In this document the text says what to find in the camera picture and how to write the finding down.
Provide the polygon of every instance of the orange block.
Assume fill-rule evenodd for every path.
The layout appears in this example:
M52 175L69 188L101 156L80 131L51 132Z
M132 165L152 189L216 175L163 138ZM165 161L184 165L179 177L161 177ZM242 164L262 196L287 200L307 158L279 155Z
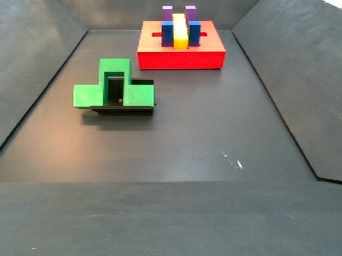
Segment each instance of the orange block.
M137 61L140 69L220 69L226 49L212 21L200 21L200 46L161 47L161 21L144 21Z

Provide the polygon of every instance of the gray floor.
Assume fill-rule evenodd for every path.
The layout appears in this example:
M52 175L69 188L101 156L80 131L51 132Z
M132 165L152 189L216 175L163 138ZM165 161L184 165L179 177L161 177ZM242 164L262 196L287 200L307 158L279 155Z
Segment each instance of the gray floor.
M139 71L139 31L91 31L0 152L0 181L312 181L310 169L230 31L224 68ZM72 108L103 57L155 79L149 115Z
M1 255L336 256L340 197L314 182L1 183Z

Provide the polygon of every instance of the green toy block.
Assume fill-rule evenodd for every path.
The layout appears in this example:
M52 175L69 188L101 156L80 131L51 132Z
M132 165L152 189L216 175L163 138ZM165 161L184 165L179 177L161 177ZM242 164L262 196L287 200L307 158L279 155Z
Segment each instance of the green toy block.
M109 79L123 80L123 90L116 97L109 99ZM129 59L100 59L99 63L99 84L75 85L73 88L73 107L96 108L101 107L115 110L141 110L152 109L155 106L153 84L147 80L131 78Z
M73 107L103 106L103 88L97 85L77 84L73 88Z

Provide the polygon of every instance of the dark gray surface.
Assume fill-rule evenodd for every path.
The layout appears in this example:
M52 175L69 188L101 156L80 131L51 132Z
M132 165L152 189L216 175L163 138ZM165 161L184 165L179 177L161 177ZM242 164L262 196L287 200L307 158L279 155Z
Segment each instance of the dark gray surface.
M0 154L0 181L314 180L231 32L224 68L204 71L139 71L139 35L87 34ZM103 57L129 57L133 77L155 79L152 116L72 108Z
M336 256L340 198L315 182L1 183L1 254Z
M342 180L342 11L263 0L234 28L316 175Z
M183 12L196 5L200 20L214 20L219 29L231 29L258 0L55 0L60 1L91 29L141 29L143 20L160 20L163 5Z
M85 26L49 0L0 0L0 148Z

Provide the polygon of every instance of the blue block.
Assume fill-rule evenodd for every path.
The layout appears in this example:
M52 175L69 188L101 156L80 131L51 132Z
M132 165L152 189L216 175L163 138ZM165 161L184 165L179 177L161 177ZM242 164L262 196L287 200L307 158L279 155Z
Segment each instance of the blue block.
M188 46L199 46L200 21L188 21Z
M173 21L161 22L161 46L173 46Z

